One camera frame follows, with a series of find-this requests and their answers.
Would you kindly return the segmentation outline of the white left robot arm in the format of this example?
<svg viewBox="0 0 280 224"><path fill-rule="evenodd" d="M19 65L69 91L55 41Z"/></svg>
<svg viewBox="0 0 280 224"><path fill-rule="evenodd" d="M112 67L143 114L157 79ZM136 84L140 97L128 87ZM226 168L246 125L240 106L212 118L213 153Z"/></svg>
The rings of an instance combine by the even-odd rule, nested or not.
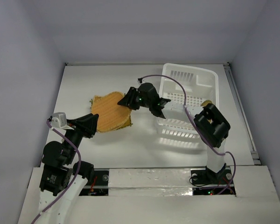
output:
<svg viewBox="0 0 280 224"><path fill-rule="evenodd" d="M64 112L50 116L46 124L63 141L47 143L42 153L40 200L34 224L67 224L77 198L94 180L94 166L81 158L78 147L84 138L94 137L98 114L67 119Z"/></svg>

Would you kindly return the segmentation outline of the round woven bamboo plate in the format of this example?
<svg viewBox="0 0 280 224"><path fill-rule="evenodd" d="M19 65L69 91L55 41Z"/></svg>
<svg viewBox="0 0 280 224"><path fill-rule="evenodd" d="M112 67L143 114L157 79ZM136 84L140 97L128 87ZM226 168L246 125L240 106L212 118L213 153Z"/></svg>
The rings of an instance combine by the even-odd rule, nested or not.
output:
<svg viewBox="0 0 280 224"><path fill-rule="evenodd" d="M201 107L207 106L208 104L212 104L211 100L205 100L204 102L201 103Z"/></svg>

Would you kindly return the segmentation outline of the square woven bamboo tray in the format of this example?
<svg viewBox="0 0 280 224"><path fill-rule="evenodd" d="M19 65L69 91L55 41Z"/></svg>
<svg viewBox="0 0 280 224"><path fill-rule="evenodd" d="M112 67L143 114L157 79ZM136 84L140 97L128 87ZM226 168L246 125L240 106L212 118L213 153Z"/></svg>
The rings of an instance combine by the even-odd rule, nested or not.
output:
<svg viewBox="0 0 280 224"><path fill-rule="evenodd" d="M92 108L92 105L94 104L95 101L99 100L101 97L100 96L94 96L91 100L90 100L90 104L91 104L91 108ZM129 126L132 126L133 123L132 123L132 120L131 120L131 116L129 116L128 120L122 124L121 126L118 126L116 128L113 129L113 131L115 130L119 130L119 129L123 129L123 128L126 128L126 127L129 127Z"/></svg>

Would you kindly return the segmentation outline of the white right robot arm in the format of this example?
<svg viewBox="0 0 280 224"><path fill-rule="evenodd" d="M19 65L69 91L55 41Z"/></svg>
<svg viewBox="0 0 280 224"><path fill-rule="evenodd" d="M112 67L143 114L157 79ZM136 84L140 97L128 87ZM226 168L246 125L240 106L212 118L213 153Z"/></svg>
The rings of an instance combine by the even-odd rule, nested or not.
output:
<svg viewBox="0 0 280 224"><path fill-rule="evenodd" d="M226 167L223 144L231 126L212 103L195 107L178 104L161 98L151 83L143 83L138 88L130 87L126 94L114 91L92 99L91 113L98 115L97 132L119 129L130 119L131 112L141 107L157 118L190 123L208 147L206 179L216 183L222 178L222 170Z"/></svg>

